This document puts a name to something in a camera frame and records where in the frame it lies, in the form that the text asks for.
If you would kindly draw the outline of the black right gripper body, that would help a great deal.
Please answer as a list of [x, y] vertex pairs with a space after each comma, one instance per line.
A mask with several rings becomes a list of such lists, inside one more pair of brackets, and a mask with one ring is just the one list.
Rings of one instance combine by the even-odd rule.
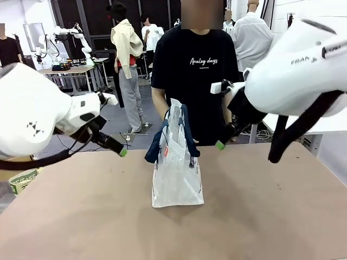
[[257, 110], [247, 99], [244, 90], [238, 90], [227, 107], [234, 119], [230, 123], [234, 131], [243, 131], [250, 125], [258, 124], [267, 113]]

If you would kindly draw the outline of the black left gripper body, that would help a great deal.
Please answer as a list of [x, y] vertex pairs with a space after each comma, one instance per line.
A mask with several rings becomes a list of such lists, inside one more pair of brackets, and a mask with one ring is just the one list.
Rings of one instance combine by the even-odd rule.
[[88, 144], [90, 142], [99, 145], [102, 148], [106, 148], [106, 134], [101, 130], [106, 125], [107, 120], [102, 116], [97, 116], [86, 125], [79, 128], [70, 137], [81, 144]]

